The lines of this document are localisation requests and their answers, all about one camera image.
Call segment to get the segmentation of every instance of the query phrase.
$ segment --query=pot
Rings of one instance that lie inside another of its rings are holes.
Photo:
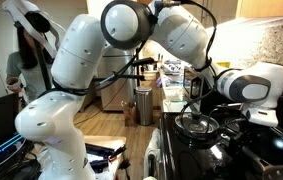
[[[256,163],[262,173],[262,180],[283,180],[283,165],[271,165],[246,147],[242,151]]]
[[[219,123],[206,115],[184,113],[176,117],[175,123],[177,129],[188,137],[197,140],[208,140],[214,138],[218,134]]]

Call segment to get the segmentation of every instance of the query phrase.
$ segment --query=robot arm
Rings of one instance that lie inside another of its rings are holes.
[[[162,4],[178,5],[173,1],[162,1]],[[139,35],[138,32],[145,32],[140,31],[139,26],[150,24],[155,28],[147,32],[150,35],[149,39],[158,42],[175,57],[192,64],[194,69],[205,67],[208,35],[201,23],[180,6],[162,9],[157,7],[155,1],[152,1],[149,9],[152,14],[157,15],[155,25],[151,24],[152,17],[148,13],[137,14],[134,13],[137,11],[133,6],[120,2],[110,3],[101,19],[101,24],[105,27],[102,29],[103,34],[106,34],[105,38],[114,47],[122,48],[124,45],[124,48],[132,48],[142,41],[133,37]],[[127,10],[135,16],[126,16]],[[123,19],[123,21],[111,23],[114,18]],[[140,19],[149,20],[147,23],[140,23]],[[125,28],[125,24],[133,25],[134,28]],[[278,120],[274,108],[283,92],[283,66],[258,62],[248,69],[231,70],[212,62],[211,66],[201,71],[201,74],[208,80],[211,87],[216,87],[219,93],[234,102],[243,103],[241,111],[250,122],[270,127],[277,126]]]
[[[45,47],[50,56],[55,58],[57,51],[40,35],[38,30],[44,33],[50,31],[56,38],[56,48],[59,47],[59,35],[54,27],[50,26],[49,21],[39,14],[41,11],[35,4],[25,0],[6,0],[2,4],[2,9],[10,14],[16,27],[23,26],[33,38]],[[36,27],[33,27],[29,23],[28,19],[25,17],[26,15],[30,15],[33,21],[37,21],[37,23],[35,23]]]

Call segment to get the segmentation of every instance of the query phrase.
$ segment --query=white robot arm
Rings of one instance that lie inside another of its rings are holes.
[[[46,20],[41,14],[39,14],[41,11],[35,4],[32,4],[31,2],[25,0],[6,0],[2,4],[2,9],[10,14],[12,20],[15,22],[14,25],[16,27],[23,26],[33,38],[35,38],[45,47],[52,58],[55,57],[57,51],[51,47],[49,42],[44,37],[42,37],[42,35],[40,35],[40,33],[36,29],[41,29],[41,32],[44,33],[50,31],[56,38],[56,48],[59,47],[58,32],[54,29],[53,26],[50,26],[48,20]],[[29,12],[35,13],[35,18],[41,19],[41,24],[37,24],[37,27],[33,27],[25,18],[25,15]]]
[[[162,1],[162,3],[166,6],[178,5],[173,1]],[[141,18],[140,15],[126,16],[126,11],[118,10],[117,7],[119,6],[123,9],[123,3],[113,2],[104,10],[105,18],[101,19],[101,21],[104,21],[101,24],[106,26],[102,29],[104,34],[113,29],[119,30],[119,27],[122,29],[124,24],[133,24],[134,29],[137,29],[136,27],[140,23],[132,23],[138,22],[136,16],[139,19],[147,19],[148,15],[141,16]],[[182,7],[163,8],[160,13],[157,13],[158,8],[153,1],[149,4],[149,8],[153,14],[158,14],[157,24],[149,38],[158,42],[175,57],[192,64],[195,69],[204,68],[207,63],[208,36],[201,23]],[[122,17],[124,21],[111,23],[111,18],[114,17],[119,19]],[[113,46],[121,48],[122,45],[126,46],[127,41],[132,40],[131,37],[135,37],[138,33],[137,30],[134,30],[127,36],[123,32],[115,32],[111,34],[111,37],[105,36],[105,38],[110,39],[110,43],[115,42],[112,43]],[[277,126],[278,120],[274,108],[276,108],[277,100],[283,93],[283,66],[258,62],[248,69],[232,70],[225,69],[212,62],[201,73],[211,87],[215,85],[222,95],[234,102],[243,103],[241,111],[250,122],[270,127]]]
[[[12,4],[12,7],[9,4],[3,6],[12,17],[24,15],[16,7],[19,7],[19,2],[24,5],[27,1],[6,2]],[[164,3],[175,5],[175,2]],[[75,18],[52,66],[57,89],[31,102],[15,121],[16,129],[23,137],[44,142],[49,148],[52,163],[44,169],[40,179],[95,179],[86,158],[82,132],[73,125],[73,117],[84,100],[75,92],[88,88],[106,41],[115,48],[126,50],[134,49],[148,38],[191,63],[195,69],[207,65],[206,31],[182,7],[163,8],[159,13],[154,2],[147,7],[137,2],[114,1],[105,8],[101,22],[89,15]],[[217,81],[211,67],[219,75]],[[283,91],[283,67],[259,63],[242,71],[224,70],[212,62],[201,73],[224,96],[244,103],[242,112],[251,122],[276,126],[273,108]]]

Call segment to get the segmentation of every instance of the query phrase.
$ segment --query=trash can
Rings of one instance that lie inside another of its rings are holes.
[[[139,123],[147,126],[153,122],[152,88],[149,86],[136,87],[136,104]]]

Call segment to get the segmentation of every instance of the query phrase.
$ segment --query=black cable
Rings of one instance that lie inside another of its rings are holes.
[[[212,71],[215,73],[215,70],[213,69],[213,67],[211,66],[211,62],[212,62],[212,58],[209,58],[209,51],[210,51],[210,48],[213,44],[213,41],[214,41],[214,38],[215,38],[215,34],[216,34],[216,31],[217,31],[217,20],[215,19],[214,15],[204,6],[202,6],[201,4],[199,3],[196,3],[194,1],[181,1],[181,4],[189,4],[189,5],[195,5],[195,6],[198,6],[200,7],[201,9],[203,9],[206,13],[209,14],[209,16],[211,17],[212,19],[212,23],[213,23],[213,33],[210,37],[210,40],[208,42],[208,45],[207,45],[207,49],[206,49],[206,57],[205,57],[205,61],[206,61],[206,65],[203,66],[202,68],[200,69],[196,69],[197,71],[202,71],[204,70],[205,68],[207,67],[211,67]]]
[[[33,143],[27,143],[21,147],[20,152],[12,157],[9,161],[0,167],[0,180],[11,180],[24,168],[31,167],[30,171],[23,179],[35,179],[40,171],[41,165],[38,162],[36,156],[29,152]],[[30,153],[34,156],[34,159],[25,158]]]
[[[125,158],[124,152],[122,152],[122,158],[123,158],[123,161],[129,160],[129,159],[126,159],[126,158]],[[131,179],[131,178],[130,178],[130,175],[129,175],[129,173],[128,173],[128,168],[125,168],[125,175],[127,176],[127,179],[128,179],[128,180]]]
[[[119,78],[121,78],[122,75],[126,72],[126,70],[133,64],[133,61],[139,55],[141,49],[143,48],[143,46],[145,45],[146,42],[147,42],[147,39],[141,42],[140,47],[137,48],[137,50],[136,50],[136,54],[130,59],[130,61],[123,68],[121,68],[118,72],[114,73],[112,78],[110,78],[111,76],[108,77],[108,78],[110,78],[108,84],[106,84],[106,85],[104,85],[104,86],[102,86],[100,88],[97,88],[97,87],[101,86],[102,84],[98,84],[98,85],[95,85],[93,87],[89,87],[89,88],[86,88],[86,89],[71,89],[71,88],[63,88],[62,86],[60,86],[57,82],[55,82],[53,80],[53,84],[54,84],[55,88],[52,88],[50,90],[47,90],[47,91],[43,92],[39,97],[41,97],[41,96],[43,96],[45,94],[48,94],[50,92],[53,92],[53,91],[64,91],[64,92],[67,92],[67,93],[70,93],[70,94],[74,94],[74,95],[77,95],[77,96],[84,96],[88,92],[91,92],[91,91],[92,92],[93,91],[101,91],[101,90],[111,86]]]
[[[125,83],[128,81],[128,78],[124,81],[124,83],[122,84],[122,86],[120,87],[120,89],[114,94],[113,98],[100,110],[98,111],[97,113],[95,113],[94,115],[88,117],[87,119],[84,119],[76,124],[74,124],[75,126],[78,125],[78,124],[81,124],[81,123],[84,123],[86,121],[88,121],[89,119],[92,119],[94,118],[96,115],[98,115],[101,111],[103,111],[104,108],[106,108],[113,100],[114,98],[119,94],[119,92],[122,90],[122,88],[125,86]]]
[[[43,51],[41,50],[41,43],[39,41],[37,41],[35,38],[33,38],[33,43],[34,43],[36,55],[37,55],[37,58],[38,58],[38,62],[39,62],[43,82],[44,82],[44,85],[45,85],[45,89],[47,89],[47,90],[51,89],[50,76],[49,76],[49,73],[48,73],[48,68],[47,68],[47,65],[46,65],[45,57],[43,55]]]
[[[217,129],[220,129],[220,128],[222,128],[222,127],[228,125],[228,124],[232,124],[232,123],[234,123],[234,122],[240,122],[240,121],[246,121],[246,119],[245,119],[245,118],[233,119],[233,120],[231,120],[231,121],[228,121],[227,123],[224,123],[224,124],[220,125],[219,128],[217,128]]]
[[[210,120],[211,120],[211,115],[212,115],[212,113],[214,113],[214,112],[216,112],[216,111],[218,111],[219,109],[218,108],[214,108],[212,111],[210,111],[210,113],[209,113],[209,119],[208,119],[208,122],[207,122],[207,130],[205,131],[205,133],[208,133],[208,131],[209,131],[209,126],[210,126]]]
[[[197,98],[191,100],[190,102],[188,102],[187,104],[185,104],[185,105],[183,106],[183,108],[182,108],[182,110],[181,110],[181,119],[180,119],[180,123],[181,123],[181,126],[182,126],[182,127],[184,127],[183,114],[184,114],[185,110],[186,110],[191,104],[196,103],[197,101],[200,101],[200,100],[206,98],[207,96],[209,96],[211,93],[213,93],[213,91],[214,91],[214,88],[212,88],[212,89],[211,89],[208,93],[206,93],[205,95],[200,96],[200,97],[197,97]]]

